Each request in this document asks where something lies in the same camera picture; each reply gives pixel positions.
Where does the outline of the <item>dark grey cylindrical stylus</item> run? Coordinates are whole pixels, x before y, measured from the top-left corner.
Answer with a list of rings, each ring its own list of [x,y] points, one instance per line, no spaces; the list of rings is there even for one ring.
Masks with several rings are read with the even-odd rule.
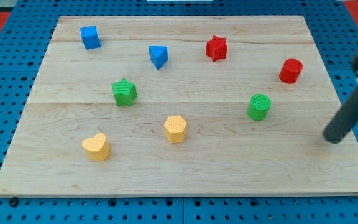
[[[330,143],[338,144],[357,123],[358,86],[325,127],[323,137]]]

